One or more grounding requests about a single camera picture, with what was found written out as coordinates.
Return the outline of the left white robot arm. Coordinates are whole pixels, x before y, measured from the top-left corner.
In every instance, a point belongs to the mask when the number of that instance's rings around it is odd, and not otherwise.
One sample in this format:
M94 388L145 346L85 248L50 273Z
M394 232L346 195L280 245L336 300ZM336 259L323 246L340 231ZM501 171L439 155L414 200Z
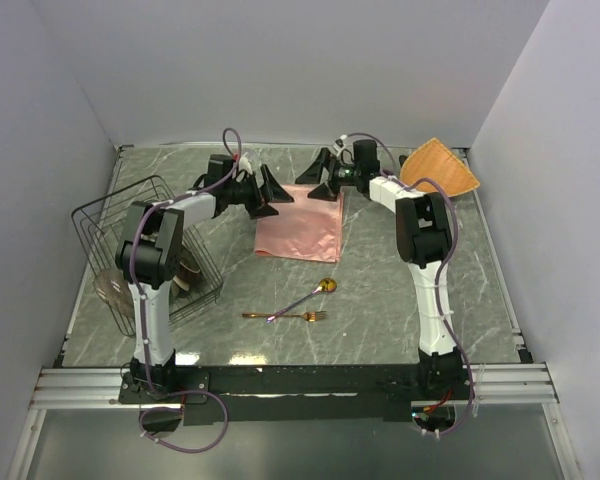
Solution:
M115 263L133 300L131 381L157 402L170 400L178 390L169 295L180 268L185 231L231 205L242 205L252 219L260 219L279 214L274 203L294 201L266 165L260 166L261 180L249 170L240 176L238 169L245 162L235 155L213 154L193 188L157 203L135 201L127 210Z

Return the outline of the pink satin napkin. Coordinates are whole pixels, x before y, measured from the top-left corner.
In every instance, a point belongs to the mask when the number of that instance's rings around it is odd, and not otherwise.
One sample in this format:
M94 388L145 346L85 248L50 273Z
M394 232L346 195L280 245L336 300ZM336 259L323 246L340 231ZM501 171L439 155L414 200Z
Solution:
M344 198L308 197L309 185L284 185L293 203L277 204L277 216L256 223L254 253L293 260L337 263L341 258Z

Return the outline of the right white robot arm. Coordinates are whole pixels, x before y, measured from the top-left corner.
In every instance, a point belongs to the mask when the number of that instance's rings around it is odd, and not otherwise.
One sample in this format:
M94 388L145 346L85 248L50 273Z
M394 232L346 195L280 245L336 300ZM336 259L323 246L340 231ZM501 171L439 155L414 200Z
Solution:
M345 161L346 135L322 148L310 166L295 179L312 185L308 197L335 201L344 186L385 207L395 218L396 246L416 291L419 315L417 385L432 399L440 398L458 381L463 360L451 324L447 271L455 252L457 219L448 212L449 198L439 189L424 193L407 185L381 166L379 149L386 147L371 135L357 133L351 160Z

